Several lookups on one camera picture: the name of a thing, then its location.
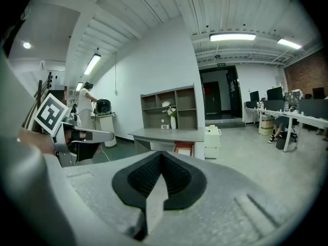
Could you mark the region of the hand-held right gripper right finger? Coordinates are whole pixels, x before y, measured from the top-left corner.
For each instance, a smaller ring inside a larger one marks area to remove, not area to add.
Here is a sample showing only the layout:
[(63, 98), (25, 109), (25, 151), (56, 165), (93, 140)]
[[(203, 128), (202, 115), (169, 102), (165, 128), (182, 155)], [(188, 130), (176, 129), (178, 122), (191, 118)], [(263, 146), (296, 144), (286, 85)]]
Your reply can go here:
[(147, 245), (277, 245), (292, 212), (240, 172), (212, 162), (176, 157), (207, 179), (202, 196), (187, 209), (164, 211)]

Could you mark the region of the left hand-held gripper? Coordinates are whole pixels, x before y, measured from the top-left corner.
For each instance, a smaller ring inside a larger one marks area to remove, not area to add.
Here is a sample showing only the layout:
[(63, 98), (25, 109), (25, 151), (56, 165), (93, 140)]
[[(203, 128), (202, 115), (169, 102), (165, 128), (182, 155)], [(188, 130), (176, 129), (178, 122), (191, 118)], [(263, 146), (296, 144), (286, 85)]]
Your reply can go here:
[(50, 134), (55, 156), (62, 167), (91, 165), (100, 142), (112, 141), (113, 132), (84, 129), (66, 116), (68, 107), (49, 94), (34, 117)]

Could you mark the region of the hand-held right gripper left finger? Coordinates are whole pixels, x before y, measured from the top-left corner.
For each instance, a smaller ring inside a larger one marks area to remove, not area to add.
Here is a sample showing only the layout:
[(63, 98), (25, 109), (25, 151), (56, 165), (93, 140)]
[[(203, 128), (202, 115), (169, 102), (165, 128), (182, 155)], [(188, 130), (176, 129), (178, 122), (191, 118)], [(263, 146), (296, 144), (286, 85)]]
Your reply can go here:
[(139, 239), (145, 245), (161, 245), (162, 179), (156, 179), (150, 187), (141, 209), (123, 202), (124, 198), (136, 200), (140, 197), (134, 189), (129, 189), (127, 174), (123, 179), (115, 177), (129, 166), (139, 168), (147, 158), (152, 159), (157, 154), (152, 151), (112, 162), (64, 168), (64, 174), (83, 202), (115, 235)]

